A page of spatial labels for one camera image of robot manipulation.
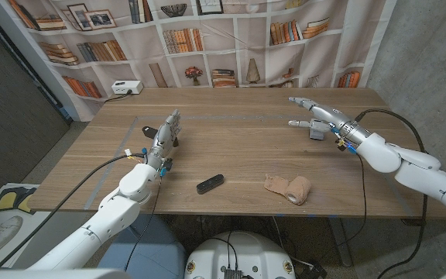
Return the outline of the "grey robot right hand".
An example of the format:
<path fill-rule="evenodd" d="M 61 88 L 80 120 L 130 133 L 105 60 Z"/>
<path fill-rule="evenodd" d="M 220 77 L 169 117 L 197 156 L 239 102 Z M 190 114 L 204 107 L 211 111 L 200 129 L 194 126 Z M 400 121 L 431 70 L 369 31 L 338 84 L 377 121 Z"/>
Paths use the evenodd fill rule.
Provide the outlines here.
<path fill-rule="evenodd" d="M 320 105 L 307 98 L 289 97 L 289 100 L 307 109 L 315 117 L 315 120 L 311 121 L 290 120 L 288 122 L 290 126 L 309 128 L 322 133 L 332 130 L 344 137 L 348 137 L 350 133 L 354 133 L 359 128 L 355 121 L 336 108 Z"/>

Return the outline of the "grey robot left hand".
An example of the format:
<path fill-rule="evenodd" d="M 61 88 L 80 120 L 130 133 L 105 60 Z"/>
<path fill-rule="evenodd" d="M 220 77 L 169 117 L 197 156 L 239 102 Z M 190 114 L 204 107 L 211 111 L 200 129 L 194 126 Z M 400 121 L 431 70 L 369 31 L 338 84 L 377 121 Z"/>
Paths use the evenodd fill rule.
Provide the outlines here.
<path fill-rule="evenodd" d="M 159 158 L 167 157 L 174 147 L 175 139 L 181 131 L 180 111 L 175 109 L 160 126 L 156 133 L 149 155 Z"/>

